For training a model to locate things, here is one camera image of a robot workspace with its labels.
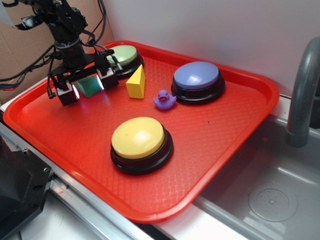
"stainless steel sink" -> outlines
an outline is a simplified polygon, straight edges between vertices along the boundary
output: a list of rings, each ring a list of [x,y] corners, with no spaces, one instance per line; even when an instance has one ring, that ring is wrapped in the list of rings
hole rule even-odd
[[[270,115],[194,204],[249,239],[320,239],[320,133],[294,148],[286,125]]]

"button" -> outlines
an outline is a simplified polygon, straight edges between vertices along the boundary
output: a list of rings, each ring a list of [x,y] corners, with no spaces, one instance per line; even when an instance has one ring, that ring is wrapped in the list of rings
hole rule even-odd
[[[114,131],[111,144],[122,158],[136,160],[153,154],[164,138],[164,129],[157,120],[137,117],[124,122]]]
[[[114,50],[113,55],[116,57],[121,66],[131,63],[138,55],[137,49],[131,45],[119,45],[111,47],[110,49]],[[111,56],[107,56],[107,59],[112,67],[116,66]]]
[[[216,65],[196,61],[185,64],[174,73],[176,84],[183,89],[199,90],[214,84],[219,78],[219,69]]]

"cardboard box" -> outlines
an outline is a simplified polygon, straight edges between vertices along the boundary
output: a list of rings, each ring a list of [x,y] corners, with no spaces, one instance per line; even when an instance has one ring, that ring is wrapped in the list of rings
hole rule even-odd
[[[68,0],[68,3],[70,6],[79,9],[81,14],[85,16],[88,23],[86,30],[93,31],[102,18],[98,1]],[[18,6],[6,8],[6,11],[16,25],[21,23],[21,18],[34,15],[31,6],[21,2]],[[101,26],[94,33],[98,36],[100,32]],[[87,35],[80,37],[84,42],[88,39]],[[113,39],[109,22],[107,22],[104,35],[99,43],[108,43]],[[0,79],[19,73],[34,62],[53,43],[54,38],[45,23],[33,29],[22,31],[0,21]],[[58,64],[58,61],[54,61],[54,67]],[[0,105],[45,78],[48,69],[49,66],[45,65],[29,72],[23,83],[14,91],[0,90]]]

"rubber duck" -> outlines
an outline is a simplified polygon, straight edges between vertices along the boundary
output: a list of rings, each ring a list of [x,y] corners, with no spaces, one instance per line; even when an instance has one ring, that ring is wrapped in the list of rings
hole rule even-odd
[[[154,98],[154,104],[161,110],[168,110],[176,103],[177,97],[172,96],[167,90],[160,90],[158,98]]]

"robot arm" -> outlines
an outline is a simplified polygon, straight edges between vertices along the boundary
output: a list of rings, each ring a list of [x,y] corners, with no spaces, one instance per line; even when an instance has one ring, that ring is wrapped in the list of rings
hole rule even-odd
[[[58,96],[63,105],[76,102],[78,99],[73,93],[71,83],[93,74],[99,75],[105,90],[119,84],[115,71],[121,70],[121,66],[118,62],[118,67],[113,69],[107,60],[109,55],[115,59],[114,51],[97,50],[95,46],[99,39],[95,40],[95,36],[85,30],[88,24],[78,9],[69,6],[66,0],[14,0],[14,3],[7,3],[4,6],[13,7],[19,2],[30,5],[35,15],[22,18],[22,23],[16,27],[20,30],[29,30],[45,23],[54,38],[55,50],[50,54],[50,57],[52,61],[53,59],[62,60],[62,65],[56,69],[51,69],[52,64],[50,64],[48,72],[49,98]],[[79,37],[81,33],[87,33],[91,36],[91,40],[87,44],[81,42]],[[83,45],[94,47],[95,53],[85,53]],[[52,92],[49,87],[49,80],[53,82],[55,92]]]

